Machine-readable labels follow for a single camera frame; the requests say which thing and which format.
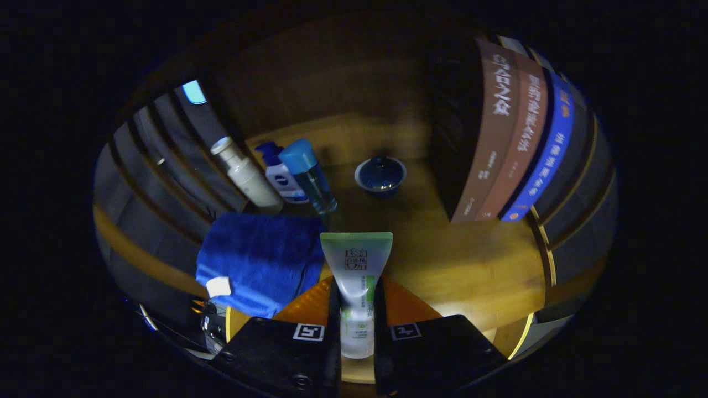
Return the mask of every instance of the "blue lidded cup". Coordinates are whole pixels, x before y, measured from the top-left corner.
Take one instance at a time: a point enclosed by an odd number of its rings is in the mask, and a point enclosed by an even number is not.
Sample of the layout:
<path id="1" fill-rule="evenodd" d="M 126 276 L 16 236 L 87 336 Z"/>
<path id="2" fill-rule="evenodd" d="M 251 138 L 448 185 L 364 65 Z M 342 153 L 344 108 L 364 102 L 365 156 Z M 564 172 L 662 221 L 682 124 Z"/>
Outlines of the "blue lidded cup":
<path id="1" fill-rule="evenodd" d="M 354 171 L 356 183 L 376 198 L 390 198 L 406 179 L 406 167 L 392 157 L 373 157 L 364 160 Z"/>

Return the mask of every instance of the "blue towel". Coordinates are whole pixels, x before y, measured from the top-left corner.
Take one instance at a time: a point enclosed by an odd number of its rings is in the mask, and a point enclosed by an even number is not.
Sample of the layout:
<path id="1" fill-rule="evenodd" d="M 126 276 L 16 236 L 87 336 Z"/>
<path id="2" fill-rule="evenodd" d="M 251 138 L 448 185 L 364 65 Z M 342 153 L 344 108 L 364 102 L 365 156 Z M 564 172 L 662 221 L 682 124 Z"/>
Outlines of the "blue towel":
<path id="1" fill-rule="evenodd" d="M 197 281 L 228 276 L 231 295 L 212 299 L 252 317 L 272 318 L 314 286 L 324 254 L 319 218 L 230 212 L 219 217 L 197 255 Z"/>

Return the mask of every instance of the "bottle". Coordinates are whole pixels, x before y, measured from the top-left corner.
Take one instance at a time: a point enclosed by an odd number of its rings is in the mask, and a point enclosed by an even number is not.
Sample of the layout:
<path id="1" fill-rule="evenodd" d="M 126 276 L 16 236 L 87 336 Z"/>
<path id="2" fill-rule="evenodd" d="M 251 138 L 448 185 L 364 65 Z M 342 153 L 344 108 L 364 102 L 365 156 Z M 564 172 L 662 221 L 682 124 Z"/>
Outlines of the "bottle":
<path id="1" fill-rule="evenodd" d="M 268 141 L 258 145 L 256 151 L 263 153 L 263 162 L 268 167 L 265 169 L 265 177 L 282 199 L 287 203 L 307 203 L 305 192 L 297 185 L 287 166 L 278 158 L 282 147 L 277 146 L 273 141 Z"/>
<path id="2" fill-rule="evenodd" d="M 293 142 L 278 154 L 278 158 L 290 170 L 290 174 L 320 215 L 333 212 L 337 208 L 337 201 L 329 190 L 329 184 L 317 163 L 309 141 L 301 138 Z"/>
<path id="3" fill-rule="evenodd" d="M 230 137 L 224 137 L 212 146 L 212 154 L 219 155 L 229 166 L 227 174 L 244 195 L 261 212 L 275 214 L 282 209 L 282 199 L 261 174 L 258 167 L 234 145 Z"/>

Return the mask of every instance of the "blue bottle cap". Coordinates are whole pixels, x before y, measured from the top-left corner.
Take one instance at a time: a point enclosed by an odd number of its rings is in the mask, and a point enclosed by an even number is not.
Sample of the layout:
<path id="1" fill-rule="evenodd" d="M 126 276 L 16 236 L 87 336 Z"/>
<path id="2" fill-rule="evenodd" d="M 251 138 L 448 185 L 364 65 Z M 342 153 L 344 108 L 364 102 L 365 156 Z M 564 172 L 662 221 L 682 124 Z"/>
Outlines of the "blue bottle cap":
<path id="1" fill-rule="evenodd" d="M 263 153 L 263 162 L 266 166 L 277 166 L 282 162 L 278 158 L 278 154 L 282 152 L 282 147 L 279 147 L 273 141 L 258 145 L 256 151 Z"/>
<path id="2" fill-rule="evenodd" d="M 314 157 L 312 144 L 304 138 L 288 145 L 278 158 L 286 165 L 291 174 L 301 174 L 317 165 L 317 158 Z"/>

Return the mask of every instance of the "white tube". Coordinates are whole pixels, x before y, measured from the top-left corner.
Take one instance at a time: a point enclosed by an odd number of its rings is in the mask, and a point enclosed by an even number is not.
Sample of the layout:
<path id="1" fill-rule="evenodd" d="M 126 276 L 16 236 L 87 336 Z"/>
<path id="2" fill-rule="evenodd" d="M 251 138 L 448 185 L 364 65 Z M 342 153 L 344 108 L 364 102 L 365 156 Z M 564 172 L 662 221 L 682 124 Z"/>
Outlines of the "white tube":
<path id="1" fill-rule="evenodd" d="M 323 232 L 322 251 L 344 298 L 341 309 L 342 355 L 374 353 L 374 291 L 391 253 L 391 232 Z"/>

